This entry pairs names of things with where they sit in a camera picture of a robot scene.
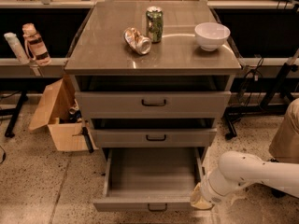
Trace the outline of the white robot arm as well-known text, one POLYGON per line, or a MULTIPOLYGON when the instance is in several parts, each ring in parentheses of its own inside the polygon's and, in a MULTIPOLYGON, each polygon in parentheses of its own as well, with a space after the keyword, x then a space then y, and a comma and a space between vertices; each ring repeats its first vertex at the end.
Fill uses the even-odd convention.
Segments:
POLYGON ((190 203, 199 210, 209 210, 229 194, 252 184, 263 184, 293 197, 299 197, 299 165, 263 161, 258 156, 228 151, 211 172, 200 172, 201 181, 195 186, 190 203))

